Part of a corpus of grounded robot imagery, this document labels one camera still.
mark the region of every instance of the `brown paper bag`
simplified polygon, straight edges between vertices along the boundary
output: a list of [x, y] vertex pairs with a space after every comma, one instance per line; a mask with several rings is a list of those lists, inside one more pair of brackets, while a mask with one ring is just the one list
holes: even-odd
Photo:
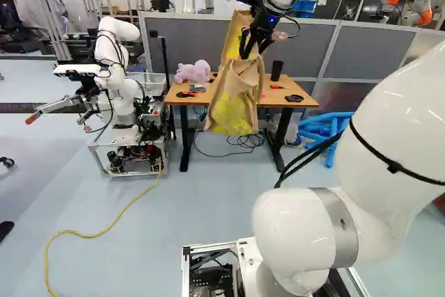
[[248, 11], [235, 10], [221, 53], [215, 94], [210, 102], [205, 130], [219, 134], [247, 135], [258, 131], [257, 102], [261, 99], [264, 62], [255, 45], [249, 59], [239, 59], [241, 29], [249, 27]]
[[215, 94], [204, 129], [241, 136], [258, 131], [257, 102], [261, 99], [264, 62], [229, 58], [218, 73]]

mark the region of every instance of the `stuffed bunny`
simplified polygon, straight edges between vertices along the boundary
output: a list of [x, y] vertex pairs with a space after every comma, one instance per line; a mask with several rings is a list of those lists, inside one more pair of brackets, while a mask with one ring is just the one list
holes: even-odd
[[191, 83], [206, 83], [210, 79], [210, 65], [204, 61], [199, 60], [194, 65], [192, 64], [178, 64], [175, 81], [183, 83], [187, 80]]

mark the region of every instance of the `wheel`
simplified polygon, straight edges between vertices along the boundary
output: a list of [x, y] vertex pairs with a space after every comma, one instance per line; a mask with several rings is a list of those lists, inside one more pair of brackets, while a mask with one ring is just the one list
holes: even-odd
[[5, 161], [3, 162], [3, 165], [7, 168], [11, 168], [15, 165], [15, 161], [13, 161], [10, 158], [6, 158]]

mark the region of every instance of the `yellow extension cord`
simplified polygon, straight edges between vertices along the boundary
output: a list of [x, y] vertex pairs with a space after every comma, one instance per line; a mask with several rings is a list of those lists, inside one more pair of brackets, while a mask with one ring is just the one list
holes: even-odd
[[141, 194], [139, 194], [136, 198], [134, 198], [129, 204], [126, 205], [126, 207], [119, 213], [118, 217], [111, 223], [110, 226], [108, 226], [104, 231], [99, 232], [97, 234], [93, 234], [91, 236], [86, 236], [84, 234], [81, 234], [77, 231], [73, 231], [73, 230], [65, 230], [65, 231], [60, 231], [57, 232], [55, 235], [52, 236], [52, 238], [48, 241], [47, 246], [44, 249], [44, 283], [47, 286], [47, 290], [48, 292], [51, 294], [52, 297], [60, 297], [59, 295], [56, 295], [53, 291], [53, 289], [51, 288], [51, 285], [49, 284], [49, 266], [48, 266], [48, 250], [49, 247], [51, 245], [51, 243], [53, 242], [53, 240], [55, 238], [57, 238], [58, 236], [61, 236], [62, 234], [74, 234], [75, 236], [79, 236], [81, 238], [84, 239], [93, 239], [93, 238], [97, 238], [99, 236], [103, 236], [105, 233], [107, 233], [108, 231], [111, 230], [111, 228], [120, 220], [120, 218], [122, 217], [122, 215], [125, 213], [125, 211], [130, 208], [137, 200], [139, 200], [141, 197], [143, 197], [151, 188], [153, 188], [156, 183], [159, 180], [159, 177], [161, 176], [161, 164], [159, 164], [159, 174], [156, 177], [156, 179], [152, 182], [152, 184], [150, 184]]

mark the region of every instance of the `black mug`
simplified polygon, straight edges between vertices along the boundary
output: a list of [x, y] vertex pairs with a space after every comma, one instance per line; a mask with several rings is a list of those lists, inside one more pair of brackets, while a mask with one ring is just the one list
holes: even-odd
[[283, 70], [283, 64], [282, 61], [273, 61], [272, 63], [272, 75], [270, 76], [271, 81], [279, 81], [281, 71]]

